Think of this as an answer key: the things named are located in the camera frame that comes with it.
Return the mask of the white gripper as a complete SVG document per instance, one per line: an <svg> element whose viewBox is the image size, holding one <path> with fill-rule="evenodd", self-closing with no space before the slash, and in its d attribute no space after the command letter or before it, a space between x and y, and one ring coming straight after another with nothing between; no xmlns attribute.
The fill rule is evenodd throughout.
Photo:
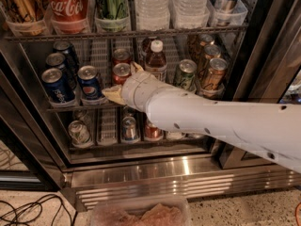
<svg viewBox="0 0 301 226"><path fill-rule="evenodd" d="M151 73L145 72L143 67L132 61L130 63L131 76L122 85L115 85L102 90L104 97L119 105L128 105L140 112L145 111L146 103L151 95L166 86Z"/></svg>

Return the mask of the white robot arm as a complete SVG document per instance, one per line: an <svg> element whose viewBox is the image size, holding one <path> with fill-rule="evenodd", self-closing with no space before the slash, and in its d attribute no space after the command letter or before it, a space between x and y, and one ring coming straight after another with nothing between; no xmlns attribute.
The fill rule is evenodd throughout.
<svg viewBox="0 0 301 226"><path fill-rule="evenodd" d="M301 172L301 105L209 100L164 83L133 62L122 85L103 90L110 101L146 114L170 132L200 133Z"/></svg>

